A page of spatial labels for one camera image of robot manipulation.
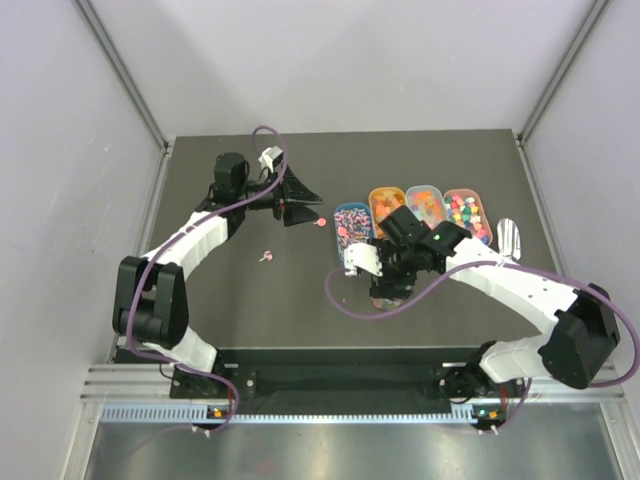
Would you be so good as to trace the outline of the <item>silver metal scoop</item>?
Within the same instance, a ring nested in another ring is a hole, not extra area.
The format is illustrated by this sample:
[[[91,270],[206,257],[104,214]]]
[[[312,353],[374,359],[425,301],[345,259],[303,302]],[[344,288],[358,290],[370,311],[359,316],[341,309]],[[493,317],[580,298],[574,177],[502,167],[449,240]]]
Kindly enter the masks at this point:
[[[500,219],[497,223],[498,252],[503,257],[519,261],[521,259],[521,239],[516,222],[509,218]]]

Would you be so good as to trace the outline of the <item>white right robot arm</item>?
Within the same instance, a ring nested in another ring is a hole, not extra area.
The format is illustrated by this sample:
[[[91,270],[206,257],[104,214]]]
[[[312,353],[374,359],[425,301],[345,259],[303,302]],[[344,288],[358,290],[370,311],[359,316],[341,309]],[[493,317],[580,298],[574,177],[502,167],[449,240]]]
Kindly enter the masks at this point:
[[[449,221],[430,228],[406,206],[381,222],[371,294],[406,300],[421,271],[466,284],[532,324],[537,335],[489,341],[470,360],[467,384],[487,396],[502,383],[547,376],[574,389],[591,386],[620,342],[608,292],[576,286],[507,261]]]

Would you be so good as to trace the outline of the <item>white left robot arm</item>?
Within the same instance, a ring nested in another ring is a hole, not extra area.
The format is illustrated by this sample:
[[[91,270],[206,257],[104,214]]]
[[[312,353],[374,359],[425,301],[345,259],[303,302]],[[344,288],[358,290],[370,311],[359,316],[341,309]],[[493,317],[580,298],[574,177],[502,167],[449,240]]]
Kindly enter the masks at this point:
[[[186,223],[154,250],[127,256],[118,267],[114,331],[134,355],[192,374],[194,387],[209,397],[225,387],[233,398],[238,393],[217,349],[190,325],[188,277],[234,236],[247,212],[268,210],[290,227],[318,220],[312,208],[323,201],[291,172],[283,148],[267,148],[258,161],[266,177],[252,180],[243,155],[219,155],[207,194]]]

